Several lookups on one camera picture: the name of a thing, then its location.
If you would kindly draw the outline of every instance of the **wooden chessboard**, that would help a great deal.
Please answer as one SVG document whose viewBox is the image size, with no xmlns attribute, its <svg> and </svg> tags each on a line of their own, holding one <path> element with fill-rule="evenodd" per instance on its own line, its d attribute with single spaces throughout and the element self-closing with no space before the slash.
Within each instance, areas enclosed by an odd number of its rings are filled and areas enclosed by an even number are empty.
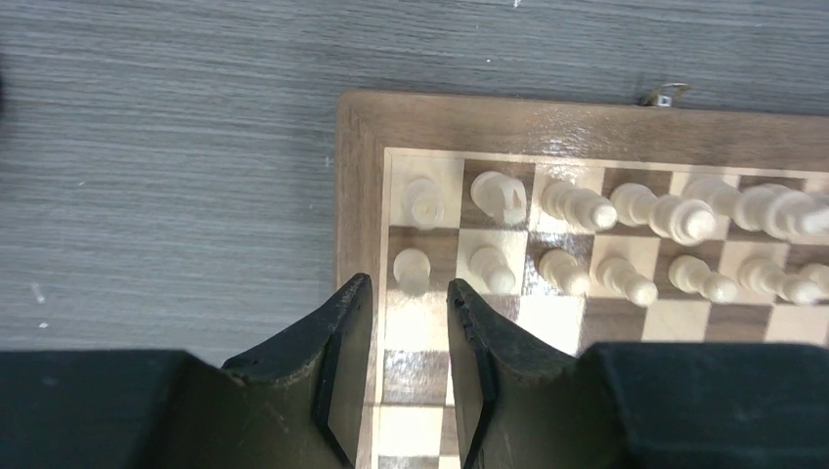
<svg viewBox="0 0 829 469">
<path fill-rule="evenodd" d="M 544 188 L 568 180 L 607 196 L 623 183 L 657 195 L 681 193 L 697 177 L 738 188 L 772 182 L 829 192 L 829 119 L 814 116 L 611 107 L 506 99 L 357 92 L 345 95 L 337 125 L 335 282 L 371 275 L 375 325 L 358 467 L 458 468 L 446 326 L 446 287 L 463 277 L 505 317 L 546 343 L 578 354 L 595 341 L 794 341 L 827 345 L 829 302 L 799 307 L 741 290 L 712 305 L 668 281 L 681 254 L 735 277 L 741 261 L 764 256 L 786 270 L 829 263 L 829 239 L 783 242 L 719 218 L 715 239 L 684 247 L 647 227 L 579 233 L 540 208 Z M 474 178 L 500 171 L 524 183 L 526 222 L 500 226 L 472 202 Z M 445 202 L 441 224 L 413 228 L 402 211 L 408 182 L 427 177 Z M 513 291 L 493 295 L 468 269 L 483 244 L 506 255 Z M 431 262 L 429 291 L 409 297 L 391 273 L 415 247 Z M 595 281 L 570 297 L 538 273 L 551 248 L 573 254 L 592 274 L 610 254 L 657 284 L 660 299 L 640 308 Z"/>
</svg>

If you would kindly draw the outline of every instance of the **gray floor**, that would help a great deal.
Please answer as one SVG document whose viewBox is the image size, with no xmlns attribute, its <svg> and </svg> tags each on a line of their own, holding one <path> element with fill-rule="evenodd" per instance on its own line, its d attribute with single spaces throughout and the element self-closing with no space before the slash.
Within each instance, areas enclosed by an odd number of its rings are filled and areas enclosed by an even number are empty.
<svg viewBox="0 0 829 469">
<path fill-rule="evenodd" d="M 0 348 L 219 362 L 308 313 L 349 89 L 827 112 L 826 0 L 513 1 L 0 2 Z"/>
</svg>

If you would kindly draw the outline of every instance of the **metal hinge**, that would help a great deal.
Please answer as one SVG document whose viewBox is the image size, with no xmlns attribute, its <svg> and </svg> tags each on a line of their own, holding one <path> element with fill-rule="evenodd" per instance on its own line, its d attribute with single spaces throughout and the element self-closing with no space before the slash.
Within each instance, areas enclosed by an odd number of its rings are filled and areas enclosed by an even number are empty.
<svg viewBox="0 0 829 469">
<path fill-rule="evenodd" d="M 691 85 L 687 83 L 666 83 L 653 90 L 642 101 L 642 106 L 672 107 L 675 103 L 679 103 L 682 95 L 690 89 Z"/>
</svg>

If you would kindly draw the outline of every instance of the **dark wooden border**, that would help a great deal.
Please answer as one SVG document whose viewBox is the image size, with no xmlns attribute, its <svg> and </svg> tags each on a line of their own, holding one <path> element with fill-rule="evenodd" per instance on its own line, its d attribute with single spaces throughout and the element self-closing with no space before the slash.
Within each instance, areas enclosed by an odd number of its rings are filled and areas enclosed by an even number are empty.
<svg viewBox="0 0 829 469">
<path fill-rule="evenodd" d="M 379 278 L 388 147 L 827 171 L 829 118 L 356 91 L 339 100 L 336 145 L 339 286 Z"/>
</svg>

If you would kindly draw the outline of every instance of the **white pawn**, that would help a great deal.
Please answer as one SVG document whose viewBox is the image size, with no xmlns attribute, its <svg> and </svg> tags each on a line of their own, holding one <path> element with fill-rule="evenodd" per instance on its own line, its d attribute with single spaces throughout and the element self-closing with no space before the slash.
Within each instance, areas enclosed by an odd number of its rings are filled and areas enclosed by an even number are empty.
<svg viewBox="0 0 829 469">
<path fill-rule="evenodd" d="M 698 198 L 711 206 L 716 213 L 731 218 L 734 216 L 734 207 L 740 198 L 740 191 L 721 179 L 702 178 L 689 183 L 682 196 Z"/>
<path fill-rule="evenodd" d="M 429 258 L 418 249 L 404 249 L 394 258 L 392 273 L 405 293 L 420 296 L 429 289 L 432 266 Z"/>
<path fill-rule="evenodd" d="M 657 196 L 642 184 L 622 184 L 610 194 L 610 201 L 616 207 L 619 221 L 629 227 L 647 225 Z"/>
<path fill-rule="evenodd" d="M 472 201 L 499 223 L 517 225 L 527 217 L 524 183 L 497 171 L 480 174 L 472 182 Z"/>
<path fill-rule="evenodd" d="M 829 206 L 800 191 L 778 196 L 764 213 L 763 229 L 779 239 L 829 234 Z"/>
<path fill-rule="evenodd" d="M 699 293 L 713 303 L 728 304 L 737 297 L 737 283 L 711 272 L 708 264 L 693 256 L 676 258 L 668 269 L 668 280 L 685 293 Z"/>
<path fill-rule="evenodd" d="M 647 223 L 661 237 L 684 246 L 710 239 L 717 229 L 714 211 L 702 200 L 677 195 L 657 197 L 641 184 L 622 184 L 610 195 L 619 220 L 628 226 Z"/>
<path fill-rule="evenodd" d="M 737 280 L 746 288 L 759 293 L 775 293 L 796 305 L 814 304 L 823 293 L 814 281 L 788 275 L 769 259 L 749 259 L 737 271 Z"/>
<path fill-rule="evenodd" d="M 789 189 L 776 185 L 765 184 L 748 188 L 740 193 L 732 209 L 734 223 L 749 232 L 758 232 L 763 229 L 763 213 L 766 213 L 774 204 L 777 197 Z"/>
<path fill-rule="evenodd" d="M 515 286 L 515 275 L 509 269 L 503 253 L 492 246 L 485 246 L 472 254 L 469 270 L 484 279 L 487 287 L 495 294 L 504 295 Z"/>
<path fill-rule="evenodd" d="M 430 179 L 411 181 L 403 192 L 403 206 L 409 221 L 420 230 L 432 230 L 443 220 L 443 196 Z"/>
<path fill-rule="evenodd" d="M 778 239 L 829 232 L 829 206 L 817 197 L 776 184 L 747 189 L 734 208 L 734 222 Z"/>
<path fill-rule="evenodd" d="M 656 284 L 638 273 L 630 262 L 619 257 L 601 261 L 596 268 L 596 280 L 637 306 L 650 306 L 659 298 Z"/>
<path fill-rule="evenodd" d="M 801 269 L 800 275 L 817 283 L 823 295 L 829 295 L 829 266 L 809 264 Z"/>
<path fill-rule="evenodd" d="M 570 296 L 582 296 L 590 287 L 588 271 L 562 249 L 549 250 L 539 262 L 542 278 Z"/>
<path fill-rule="evenodd" d="M 616 209 L 605 197 L 590 189 L 558 181 L 542 194 L 542 208 L 551 216 L 589 232 L 609 230 L 616 225 Z"/>
</svg>

